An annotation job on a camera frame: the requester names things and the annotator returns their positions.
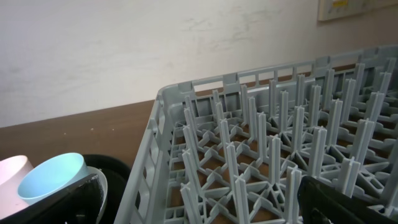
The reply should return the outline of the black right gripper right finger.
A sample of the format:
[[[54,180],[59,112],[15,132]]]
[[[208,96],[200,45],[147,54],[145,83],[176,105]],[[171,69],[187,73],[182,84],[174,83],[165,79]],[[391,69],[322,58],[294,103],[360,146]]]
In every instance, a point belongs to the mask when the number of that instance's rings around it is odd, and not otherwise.
[[[297,198],[304,224],[397,223],[310,176],[302,178]]]

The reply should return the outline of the blue cup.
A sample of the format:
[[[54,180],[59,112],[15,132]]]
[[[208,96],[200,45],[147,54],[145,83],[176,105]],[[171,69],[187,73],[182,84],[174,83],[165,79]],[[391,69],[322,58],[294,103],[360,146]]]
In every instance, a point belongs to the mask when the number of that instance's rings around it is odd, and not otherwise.
[[[89,174],[81,154],[61,154],[32,169],[19,184],[17,194],[23,201],[32,205]]]

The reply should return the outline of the pink cup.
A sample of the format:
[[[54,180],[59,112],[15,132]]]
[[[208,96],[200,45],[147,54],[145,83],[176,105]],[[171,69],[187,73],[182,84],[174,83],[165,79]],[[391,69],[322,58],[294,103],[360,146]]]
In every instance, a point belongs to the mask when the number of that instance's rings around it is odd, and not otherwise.
[[[17,189],[32,169],[32,164],[24,155],[9,157],[1,161],[1,219],[29,206],[18,196]]]

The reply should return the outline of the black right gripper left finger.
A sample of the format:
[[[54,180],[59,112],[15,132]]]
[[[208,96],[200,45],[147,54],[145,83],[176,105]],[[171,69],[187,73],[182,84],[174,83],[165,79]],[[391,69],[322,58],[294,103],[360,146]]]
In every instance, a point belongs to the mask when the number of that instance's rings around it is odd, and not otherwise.
[[[96,223],[103,200],[97,174],[90,174],[58,192],[1,220],[2,224]]]

